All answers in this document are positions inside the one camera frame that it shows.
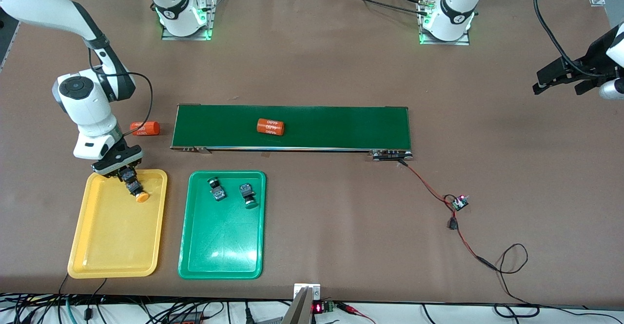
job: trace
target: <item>metal mounting plate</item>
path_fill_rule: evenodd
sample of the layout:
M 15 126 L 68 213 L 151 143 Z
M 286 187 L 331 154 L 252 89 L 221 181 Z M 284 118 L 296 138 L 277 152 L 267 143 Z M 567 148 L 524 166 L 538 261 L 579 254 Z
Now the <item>metal mounting plate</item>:
M 2 62 L 0 62 L 0 72 L 2 72 L 2 68 L 4 68 L 4 63 L 6 62 L 7 57 L 9 57 L 9 52 L 11 51 L 11 46 L 13 46 L 13 42 L 15 42 L 15 37 L 18 35 L 18 29 L 20 28 L 20 24 L 21 22 L 18 22 L 17 26 L 15 27 L 15 31 L 13 32 L 13 35 L 11 36 L 11 41 L 9 42 L 9 46 L 6 49 L 6 53 L 4 53 Z
M 604 6 L 605 5 L 605 0 L 589 0 L 589 3 L 591 4 L 591 6 Z
M 294 290 L 292 291 L 292 298 L 297 297 L 297 294 L 303 287 L 311 287 L 312 294 L 314 295 L 314 301 L 321 299 L 321 284 L 294 284 Z

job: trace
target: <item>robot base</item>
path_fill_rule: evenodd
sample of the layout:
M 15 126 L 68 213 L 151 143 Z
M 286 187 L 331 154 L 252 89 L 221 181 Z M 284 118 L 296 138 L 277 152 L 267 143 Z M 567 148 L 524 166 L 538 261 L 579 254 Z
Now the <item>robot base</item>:
M 427 16 L 418 15 L 418 35 L 419 42 L 421 45 L 461 45 L 468 46 L 470 45 L 470 35 L 468 34 L 468 30 L 470 30 L 470 22 L 472 18 L 468 21 L 468 25 L 466 26 L 466 30 L 463 35 L 459 37 L 457 40 L 441 40 L 436 38 L 431 31 L 427 29 L 426 26 L 431 27 L 432 18 L 434 18 L 435 7 L 440 4 L 440 0 L 420 0 L 419 3 L 416 4 L 417 11 L 424 11 L 428 13 Z
M 198 8 L 194 11 L 195 17 L 204 23 L 195 33 L 189 36 L 174 36 L 165 27 L 162 28 L 162 40 L 211 40 L 212 29 L 215 24 L 216 0 L 198 0 Z

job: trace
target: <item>red wire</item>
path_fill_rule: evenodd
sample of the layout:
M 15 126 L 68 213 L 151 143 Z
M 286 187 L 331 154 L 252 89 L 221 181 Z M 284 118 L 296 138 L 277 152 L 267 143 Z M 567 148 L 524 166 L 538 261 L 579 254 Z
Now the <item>red wire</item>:
M 377 322 L 375 322 L 375 321 L 374 321 L 371 317 L 368 317 L 368 316 L 366 316 L 366 315 L 363 315 L 362 313 L 360 313 L 360 311 L 357 311 L 357 312 L 355 313 L 355 315 L 360 316 L 360 317 L 364 317 L 364 318 L 366 318 L 366 319 L 370 320 L 370 321 L 372 322 L 372 324 L 377 324 Z
M 421 175 L 419 175 L 419 173 L 417 173 L 417 171 L 415 171 L 412 167 L 410 166 L 406 166 L 407 168 L 409 168 L 410 171 L 412 171 L 412 173 L 414 173 L 416 175 L 416 177 L 418 177 L 421 182 L 423 182 L 424 186 L 427 188 L 427 190 L 429 190 L 435 198 L 437 198 L 438 200 L 440 200 L 441 202 L 444 203 L 444 205 L 450 210 L 450 213 L 452 215 L 452 217 L 455 218 L 455 220 L 457 220 L 457 214 L 455 213 L 455 208 L 452 206 L 451 202 L 446 201 L 445 198 L 443 198 L 439 193 L 437 193 L 437 191 L 435 191 L 428 182 L 426 182 L 423 177 L 421 177 Z M 464 244 L 464 246 L 466 246 L 466 249 L 468 249 L 468 251 L 470 252 L 471 255 L 473 255 L 475 258 L 477 258 L 477 254 L 474 253 L 474 251 L 472 250 L 472 247 L 470 247 L 470 245 L 468 244 L 468 241 L 466 241 L 466 239 L 464 238 L 464 236 L 462 235 L 461 231 L 459 231 L 459 227 L 457 227 L 457 234 L 459 234 L 459 237 L 462 239 L 462 243 Z

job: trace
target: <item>green tray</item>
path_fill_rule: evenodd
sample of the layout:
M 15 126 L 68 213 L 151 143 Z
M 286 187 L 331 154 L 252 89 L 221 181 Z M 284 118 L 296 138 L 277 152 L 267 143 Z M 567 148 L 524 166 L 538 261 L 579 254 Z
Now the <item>green tray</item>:
M 216 201 L 209 178 L 227 197 Z M 249 183 L 258 207 L 240 194 Z M 189 178 L 178 274 L 184 279 L 256 279 L 262 272 L 267 178 L 261 171 L 196 171 Z
M 283 136 L 258 133 L 280 120 Z M 171 148 L 247 151 L 410 151 L 407 107 L 179 104 Z

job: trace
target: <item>robot logo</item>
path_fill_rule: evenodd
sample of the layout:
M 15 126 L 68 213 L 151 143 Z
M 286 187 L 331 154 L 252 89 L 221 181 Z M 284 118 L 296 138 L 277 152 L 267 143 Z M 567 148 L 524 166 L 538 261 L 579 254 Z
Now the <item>robot logo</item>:
M 169 11 L 169 10 L 164 11 L 162 14 L 163 14 L 163 15 L 164 15 L 167 19 L 174 19 L 174 18 L 176 18 L 176 14 L 175 14 L 175 13 L 172 13 L 172 12 L 171 12 L 171 11 Z

